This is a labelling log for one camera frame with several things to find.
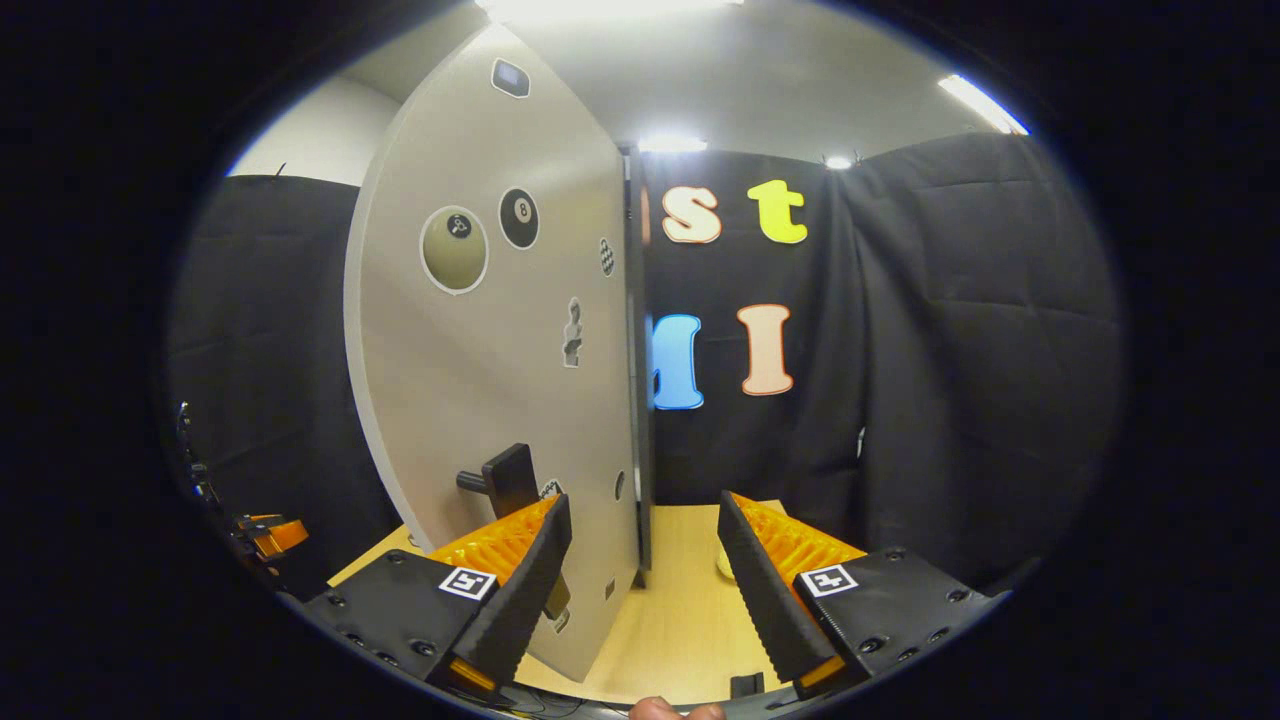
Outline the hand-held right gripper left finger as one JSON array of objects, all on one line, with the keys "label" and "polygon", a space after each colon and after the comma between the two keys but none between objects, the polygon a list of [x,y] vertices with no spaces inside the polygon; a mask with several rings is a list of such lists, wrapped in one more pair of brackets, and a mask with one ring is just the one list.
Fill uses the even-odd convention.
[{"label": "hand-held right gripper left finger", "polygon": [[300,609],[375,662],[492,700],[515,679],[571,542],[570,498],[553,495],[428,555],[389,550]]}]

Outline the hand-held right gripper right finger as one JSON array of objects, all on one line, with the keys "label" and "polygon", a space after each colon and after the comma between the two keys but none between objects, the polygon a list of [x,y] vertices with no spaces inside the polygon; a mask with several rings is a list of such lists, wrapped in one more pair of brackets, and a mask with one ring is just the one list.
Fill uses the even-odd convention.
[{"label": "hand-held right gripper right finger", "polygon": [[924,659],[1006,598],[910,550],[859,550],[730,491],[719,497],[717,533],[777,678],[801,700]]}]

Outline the dark grey cabinet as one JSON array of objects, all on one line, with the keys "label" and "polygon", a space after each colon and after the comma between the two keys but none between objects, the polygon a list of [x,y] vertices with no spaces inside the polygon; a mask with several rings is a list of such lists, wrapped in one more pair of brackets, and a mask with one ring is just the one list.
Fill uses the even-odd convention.
[{"label": "dark grey cabinet", "polygon": [[628,383],[634,486],[637,523],[637,571],[634,587],[648,588],[653,565],[652,510],[654,503],[654,406],[652,388],[652,316],[646,302],[643,209],[645,181],[636,143],[620,143],[623,172],[623,287],[628,320]]}]

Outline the grey cabinet door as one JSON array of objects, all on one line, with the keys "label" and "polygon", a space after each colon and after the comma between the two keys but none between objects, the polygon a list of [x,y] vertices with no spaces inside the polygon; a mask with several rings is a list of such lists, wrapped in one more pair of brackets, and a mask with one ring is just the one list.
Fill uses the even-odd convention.
[{"label": "grey cabinet door", "polygon": [[564,610],[529,653],[584,682],[640,564],[635,325],[625,160],[534,50],[488,26],[383,136],[344,277],[361,427],[402,521],[430,548],[488,524],[456,477],[512,445],[568,497]]}]

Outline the black backdrop cloth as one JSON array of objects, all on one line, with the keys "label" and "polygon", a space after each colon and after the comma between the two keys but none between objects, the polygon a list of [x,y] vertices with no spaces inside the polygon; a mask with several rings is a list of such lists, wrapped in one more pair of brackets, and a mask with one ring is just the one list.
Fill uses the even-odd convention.
[{"label": "black backdrop cloth", "polygon": [[[986,593],[1073,523],[1123,402],[1123,314],[1091,214],[1028,138],[960,135],[850,170],[644,154],[655,322],[695,316],[699,407],[663,407],[654,500],[778,500]],[[310,598],[401,524],[358,427],[340,275],[357,190],[225,179],[163,350],[229,512],[298,518]]]}]

